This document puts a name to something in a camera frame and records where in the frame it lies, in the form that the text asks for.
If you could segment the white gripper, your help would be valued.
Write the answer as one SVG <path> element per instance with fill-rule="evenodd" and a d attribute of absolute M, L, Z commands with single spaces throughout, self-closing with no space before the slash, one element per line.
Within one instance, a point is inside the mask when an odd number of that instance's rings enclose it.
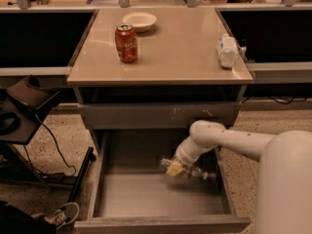
<path fill-rule="evenodd" d="M 183 166 L 192 166 L 201 155 L 208 152 L 209 149 L 196 143 L 191 136 L 186 138 L 176 149 L 173 160 L 166 171 L 168 176 L 178 176 L 183 172 Z"/>

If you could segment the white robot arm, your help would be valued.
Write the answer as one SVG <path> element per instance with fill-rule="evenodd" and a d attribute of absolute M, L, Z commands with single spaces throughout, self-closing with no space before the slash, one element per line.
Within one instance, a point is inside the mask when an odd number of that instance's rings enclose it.
<path fill-rule="evenodd" d="M 255 234 L 312 234 L 312 133 L 241 132 L 200 120 L 165 164 L 168 176 L 206 174 L 195 162 L 224 147 L 259 163 Z"/>

